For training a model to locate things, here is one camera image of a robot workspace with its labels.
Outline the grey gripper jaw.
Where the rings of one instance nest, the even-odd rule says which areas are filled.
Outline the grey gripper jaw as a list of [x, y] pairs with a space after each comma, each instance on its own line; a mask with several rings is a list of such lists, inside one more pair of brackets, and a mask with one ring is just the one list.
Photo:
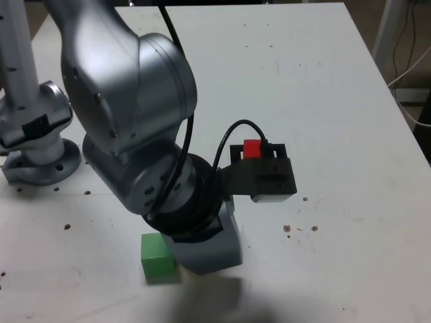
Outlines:
[[234, 217], [234, 201], [222, 202], [218, 217], [185, 241], [164, 235], [174, 259], [191, 272], [204, 275], [242, 264], [242, 244]]

